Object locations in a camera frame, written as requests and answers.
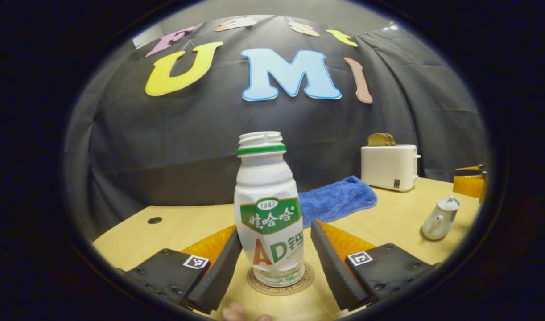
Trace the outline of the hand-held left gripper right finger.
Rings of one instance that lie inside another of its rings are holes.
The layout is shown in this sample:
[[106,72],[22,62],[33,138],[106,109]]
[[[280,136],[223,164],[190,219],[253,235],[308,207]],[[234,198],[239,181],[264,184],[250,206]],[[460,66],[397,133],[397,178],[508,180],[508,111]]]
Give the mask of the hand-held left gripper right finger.
[[440,266],[393,243],[374,246],[318,220],[312,221],[310,235],[328,287],[338,307],[348,311],[396,296]]

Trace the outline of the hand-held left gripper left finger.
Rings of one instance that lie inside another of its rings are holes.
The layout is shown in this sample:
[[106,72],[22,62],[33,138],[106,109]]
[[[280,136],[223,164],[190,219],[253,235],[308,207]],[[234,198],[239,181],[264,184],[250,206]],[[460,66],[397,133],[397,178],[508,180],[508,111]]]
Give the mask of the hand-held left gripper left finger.
[[181,251],[163,248],[117,272],[174,305],[210,314],[228,290],[241,250],[236,226],[231,225]]

